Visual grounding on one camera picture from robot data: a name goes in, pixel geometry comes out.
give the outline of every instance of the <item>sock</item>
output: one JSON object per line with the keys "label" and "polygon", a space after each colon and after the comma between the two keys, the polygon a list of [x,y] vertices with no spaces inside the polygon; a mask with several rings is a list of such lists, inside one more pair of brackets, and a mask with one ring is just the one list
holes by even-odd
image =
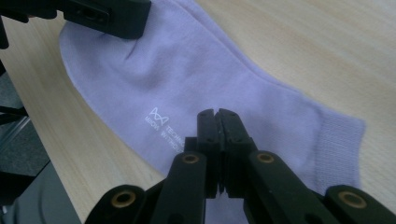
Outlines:
{"label": "sock", "polygon": [[[153,0],[143,37],[124,40],[68,22],[61,52],[77,90],[103,122],[166,175],[196,115],[237,113],[312,190],[358,187],[364,123],[305,97],[249,60],[192,0]],[[241,200],[207,200],[207,223],[247,223]]]}

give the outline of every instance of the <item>gray carpet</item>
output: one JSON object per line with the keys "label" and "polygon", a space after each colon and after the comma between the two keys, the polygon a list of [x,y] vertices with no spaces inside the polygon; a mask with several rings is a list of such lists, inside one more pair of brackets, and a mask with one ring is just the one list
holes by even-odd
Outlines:
{"label": "gray carpet", "polygon": [[[14,108],[23,106],[7,73],[0,76],[0,105]],[[49,160],[28,118],[0,125],[0,171],[37,175]]]}

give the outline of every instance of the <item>table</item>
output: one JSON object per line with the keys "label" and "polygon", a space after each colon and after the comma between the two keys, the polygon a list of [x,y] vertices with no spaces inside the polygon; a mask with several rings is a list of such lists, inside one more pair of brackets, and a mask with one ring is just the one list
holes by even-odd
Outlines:
{"label": "table", "polygon": [[[309,97],[364,119],[362,188],[396,213],[396,4],[392,0],[197,0],[259,67]],[[4,19],[1,60],[56,171],[85,220],[120,184],[163,177],[91,111],[58,48],[64,20]]]}

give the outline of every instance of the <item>printed logo on sock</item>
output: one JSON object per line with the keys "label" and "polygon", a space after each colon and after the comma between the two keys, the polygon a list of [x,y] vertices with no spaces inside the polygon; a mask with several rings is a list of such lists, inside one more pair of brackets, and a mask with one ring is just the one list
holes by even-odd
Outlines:
{"label": "printed logo on sock", "polygon": [[169,121],[169,117],[161,116],[158,107],[154,107],[145,121],[163,138],[177,153],[182,152],[184,148],[184,139],[169,125],[163,125]]}

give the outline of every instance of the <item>wooden table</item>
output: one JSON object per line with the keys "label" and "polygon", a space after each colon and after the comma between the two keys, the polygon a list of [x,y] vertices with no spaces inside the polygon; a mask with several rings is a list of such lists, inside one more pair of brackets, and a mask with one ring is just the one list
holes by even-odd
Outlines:
{"label": "wooden table", "polygon": [[[362,188],[396,213],[396,4],[393,0],[198,0],[263,70],[367,124]],[[91,111],[60,57],[64,20],[4,19],[1,60],[83,221],[109,189],[162,177]]]}

